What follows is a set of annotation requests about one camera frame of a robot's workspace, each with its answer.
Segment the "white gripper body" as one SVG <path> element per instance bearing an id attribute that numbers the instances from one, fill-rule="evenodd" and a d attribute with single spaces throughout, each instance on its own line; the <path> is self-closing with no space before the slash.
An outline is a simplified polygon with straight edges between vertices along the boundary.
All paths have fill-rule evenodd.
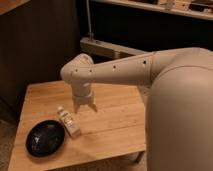
<path id="1" fill-rule="evenodd" d="M 90 83 L 76 83 L 72 86 L 72 98 L 76 105 L 90 105 L 94 101 L 94 93 Z"/>

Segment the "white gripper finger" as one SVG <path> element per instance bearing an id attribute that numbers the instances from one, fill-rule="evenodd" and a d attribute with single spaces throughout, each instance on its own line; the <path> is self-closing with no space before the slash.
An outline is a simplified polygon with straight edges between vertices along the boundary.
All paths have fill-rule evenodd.
<path id="1" fill-rule="evenodd" d="M 78 113 L 79 109 L 80 109 L 80 105 L 76 105 L 74 104 L 74 113 Z"/>
<path id="2" fill-rule="evenodd" d="M 96 105 L 94 103 L 89 104 L 89 107 L 91 109 L 93 109 L 95 112 L 97 112 L 97 107 L 96 107 Z"/>

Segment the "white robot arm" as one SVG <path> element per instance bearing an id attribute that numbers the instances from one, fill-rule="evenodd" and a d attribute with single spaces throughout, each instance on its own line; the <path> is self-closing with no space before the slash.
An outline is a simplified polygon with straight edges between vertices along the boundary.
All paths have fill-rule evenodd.
<path id="1" fill-rule="evenodd" d="M 80 54 L 60 74 L 76 106 L 93 101 L 93 83 L 148 87 L 147 171 L 213 171 L 213 51 L 170 49 L 99 64 Z"/>

